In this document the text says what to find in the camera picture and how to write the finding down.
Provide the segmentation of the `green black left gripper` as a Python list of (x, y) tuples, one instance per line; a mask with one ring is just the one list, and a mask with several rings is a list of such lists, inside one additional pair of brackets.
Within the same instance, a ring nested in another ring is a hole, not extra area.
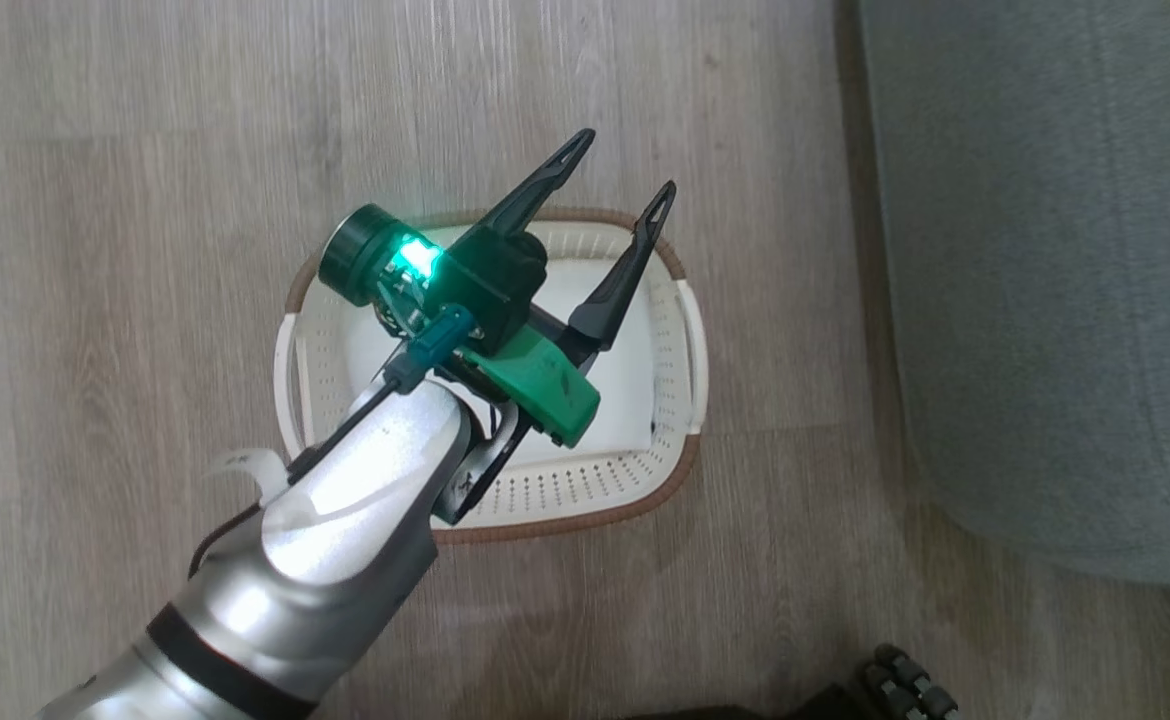
[[(526, 225), (572, 177), (596, 137), (596, 129), (581, 128), (447, 246), (373, 204), (333, 231), (317, 277), (349, 304), (373, 307), (387, 332), (405, 342), (405, 359), (390, 359), (387, 368), (399, 392), (445, 369), (476, 395), (515, 402), (558, 445), (580, 441), (600, 395), (531, 325), (535, 293), (548, 279), (548, 251)], [(636, 218), (620, 259), (571, 313), (571, 354), (611, 350), (676, 196), (669, 179)]]

